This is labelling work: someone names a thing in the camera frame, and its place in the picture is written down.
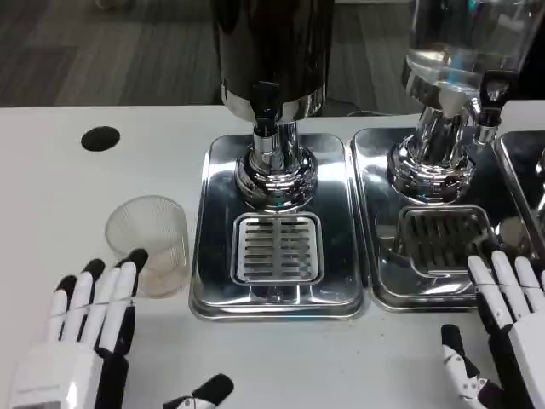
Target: clear plastic cup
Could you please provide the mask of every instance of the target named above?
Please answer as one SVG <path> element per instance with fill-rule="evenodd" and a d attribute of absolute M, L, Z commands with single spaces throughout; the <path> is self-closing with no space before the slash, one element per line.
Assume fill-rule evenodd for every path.
<path fill-rule="evenodd" d="M 184 210 L 162 196 L 142 196 L 117 207 L 106 224 L 106 242 L 119 258 L 143 248 L 149 259 L 139 279 L 146 297 L 174 295 L 189 280 Z"/>

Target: white table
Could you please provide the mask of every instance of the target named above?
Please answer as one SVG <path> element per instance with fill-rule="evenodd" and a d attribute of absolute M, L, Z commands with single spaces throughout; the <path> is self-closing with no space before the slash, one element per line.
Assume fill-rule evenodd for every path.
<path fill-rule="evenodd" d="M 544 107 L 512 104 L 504 116 L 510 129 L 543 129 L 545 116 L 526 111 Z M 363 128 L 416 120 L 317 118 L 301 131 L 349 141 Z M 120 143 L 83 150 L 81 136 L 99 125 L 117 128 Z M 116 206 L 142 194 L 172 198 L 186 210 L 192 242 L 207 148 L 249 131 L 223 107 L 0 110 L 0 402 L 18 357 L 41 336 L 60 277 L 95 256 L 113 261 L 103 230 Z M 495 374 L 476 314 L 390 314 L 369 303 L 346 322 L 217 324 L 192 316 L 186 290 L 139 299 L 124 407 L 159 408 L 224 372 L 235 382 L 225 409 L 461 408 L 442 367 L 439 331 L 449 322 L 474 362 Z"/>

